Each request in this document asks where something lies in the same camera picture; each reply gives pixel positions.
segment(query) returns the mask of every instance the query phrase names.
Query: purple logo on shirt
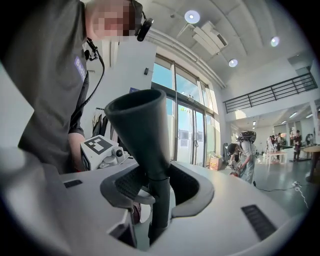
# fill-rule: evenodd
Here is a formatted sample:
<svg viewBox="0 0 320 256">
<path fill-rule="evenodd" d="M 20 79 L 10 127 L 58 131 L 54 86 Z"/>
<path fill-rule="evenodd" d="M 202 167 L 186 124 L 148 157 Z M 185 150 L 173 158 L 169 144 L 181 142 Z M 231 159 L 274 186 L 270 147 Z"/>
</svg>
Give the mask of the purple logo on shirt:
<svg viewBox="0 0 320 256">
<path fill-rule="evenodd" d="M 82 82 L 85 81 L 85 77 L 86 77 L 86 69 L 84 68 L 84 66 L 81 63 L 81 60 L 79 59 L 79 57 L 77 56 L 74 60 L 74 65 L 75 67 L 78 69 L 79 74 L 81 76 Z"/>
</svg>

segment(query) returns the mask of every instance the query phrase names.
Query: round ceiling light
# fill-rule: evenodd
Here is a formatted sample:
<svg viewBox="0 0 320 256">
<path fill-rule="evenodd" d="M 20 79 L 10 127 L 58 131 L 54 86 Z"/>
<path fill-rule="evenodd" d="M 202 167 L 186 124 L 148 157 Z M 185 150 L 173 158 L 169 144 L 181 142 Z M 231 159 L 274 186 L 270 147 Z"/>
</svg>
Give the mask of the round ceiling light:
<svg viewBox="0 0 320 256">
<path fill-rule="evenodd" d="M 275 36 L 271 38 L 270 44 L 272 47 L 276 47 L 279 44 L 279 42 L 280 42 L 279 37 Z"/>
<path fill-rule="evenodd" d="M 190 24 L 195 24 L 200 21 L 200 15 L 195 10 L 188 10 L 185 13 L 184 18 Z"/>
<path fill-rule="evenodd" d="M 238 61 L 237 61 L 235 58 L 230 59 L 230 61 L 229 61 L 229 66 L 230 66 L 231 68 L 234 68 L 236 65 L 238 65 Z"/>
</svg>

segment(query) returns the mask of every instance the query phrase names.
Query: wooden table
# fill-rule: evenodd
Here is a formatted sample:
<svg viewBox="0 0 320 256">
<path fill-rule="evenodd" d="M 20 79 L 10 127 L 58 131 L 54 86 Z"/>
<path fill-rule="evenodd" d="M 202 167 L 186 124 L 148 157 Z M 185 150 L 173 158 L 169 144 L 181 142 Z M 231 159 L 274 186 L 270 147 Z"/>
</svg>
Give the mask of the wooden table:
<svg viewBox="0 0 320 256">
<path fill-rule="evenodd" d="M 287 164 L 287 162 L 288 162 L 288 154 L 287 154 L 287 152 L 283 152 L 283 151 L 267 152 L 266 156 L 269 157 L 269 159 L 268 159 L 268 167 L 269 168 L 270 168 L 271 157 L 272 156 L 281 156 L 281 160 L 282 160 L 283 156 L 285 156 L 284 164 Z"/>
<path fill-rule="evenodd" d="M 320 156 L 320 145 L 306 147 L 303 149 L 303 151 L 307 153 L 313 153 L 310 175 L 307 176 L 305 180 L 311 183 L 320 183 L 320 176 L 315 176 L 315 169 Z"/>
</svg>

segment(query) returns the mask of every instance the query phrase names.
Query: gray pants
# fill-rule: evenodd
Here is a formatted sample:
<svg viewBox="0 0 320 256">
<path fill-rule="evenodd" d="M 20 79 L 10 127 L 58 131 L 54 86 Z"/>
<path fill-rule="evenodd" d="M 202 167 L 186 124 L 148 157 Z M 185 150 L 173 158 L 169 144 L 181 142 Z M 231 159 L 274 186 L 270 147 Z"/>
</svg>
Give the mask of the gray pants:
<svg viewBox="0 0 320 256">
<path fill-rule="evenodd" d="M 240 158 L 241 163 L 244 163 L 246 158 L 247 157 L 242 154 Z M 247 162 L 246 165 L 241 170 L 241 175 L 240 175 L 241 179 L 245 180 L 249 184 L 251 184 L 254 179 L 255 161 L 256 161 L 255 156 L 252 155 L 252 160 Z"/>
</svg>

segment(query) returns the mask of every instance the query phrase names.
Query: white ceiling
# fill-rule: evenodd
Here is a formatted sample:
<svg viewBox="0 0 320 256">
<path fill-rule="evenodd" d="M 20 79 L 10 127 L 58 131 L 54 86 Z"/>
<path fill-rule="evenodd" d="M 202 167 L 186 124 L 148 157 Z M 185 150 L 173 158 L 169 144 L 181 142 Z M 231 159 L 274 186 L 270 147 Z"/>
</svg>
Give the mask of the white ceiling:
<svg viewBox="0 0 320 256">
<path fill-rule="evenodd" d="M 320 100 L 316 101 L 316 105 L 318 108 L 320 107 Z M 294 117 L 290 118 L 290 116 L 294 112 L 297 112 L 297 114 Z M 305 119 L 306 116 L 308 116 L 309 114 L 311 114 L 310 104 L 306 103 L 275 112 L 261 114 L 249 118 L 238 119 L 232 121 L 231 124 L 235 125 L 240 130 L 252 130 L 252 128 L 254 127 L 253 121 L 256 121 L 256 128 L 278 126 L 281 125 L 283 121 L 291 123 L 294 121 Z"/>
<path fill-rule="evenodd" d="M 199 55 L 228 84 L 234 76 L 243 75 L 275 59 L 293 57 L 309 50 L 298 26 L 285 11 L 272 0 L 138 0 L 147 17 L 154 19 L 157 29 Z M 184 15 L 189 10 L 200 14 L 201 27 L 211 21 L 228 45 L 219 55 L 211 56 L 193 39 L 194 32 L 187 28 L 178 34 L 187 22 Z M 278 36 L 280 44 L 270 46 L 272 37 Z M 237 59 L 238 66 L 228 66 Z"/>
</svg>

